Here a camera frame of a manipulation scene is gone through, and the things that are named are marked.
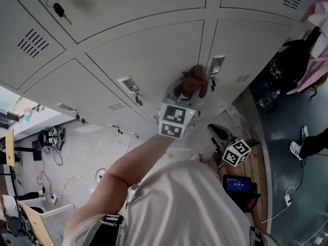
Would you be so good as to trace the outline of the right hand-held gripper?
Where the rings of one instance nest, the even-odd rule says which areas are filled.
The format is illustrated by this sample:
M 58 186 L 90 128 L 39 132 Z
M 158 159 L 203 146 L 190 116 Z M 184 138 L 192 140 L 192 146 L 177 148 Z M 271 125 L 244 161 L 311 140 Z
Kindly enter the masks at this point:
M 237 167 L 246 161 L 251 148 L 243 139 L 233 137 L 227 128 L 218 124 L 209 124 L 207 129 L 212 134 L 212 142 L 216 147 L 212 157 L 217 165 L 226 162 Z

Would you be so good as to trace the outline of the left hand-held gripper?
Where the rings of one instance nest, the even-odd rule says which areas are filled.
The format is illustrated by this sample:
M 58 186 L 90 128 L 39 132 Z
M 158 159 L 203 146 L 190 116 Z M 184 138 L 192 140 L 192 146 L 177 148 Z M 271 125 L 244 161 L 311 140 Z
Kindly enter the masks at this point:
M 158 118 L 158 134 L 181 139 L 193 124 L 197 111 L 197 101 L 200 89 L 191 96 L 182 93 L 183 78 L 179 78 L 167 87 L 160 104 Z

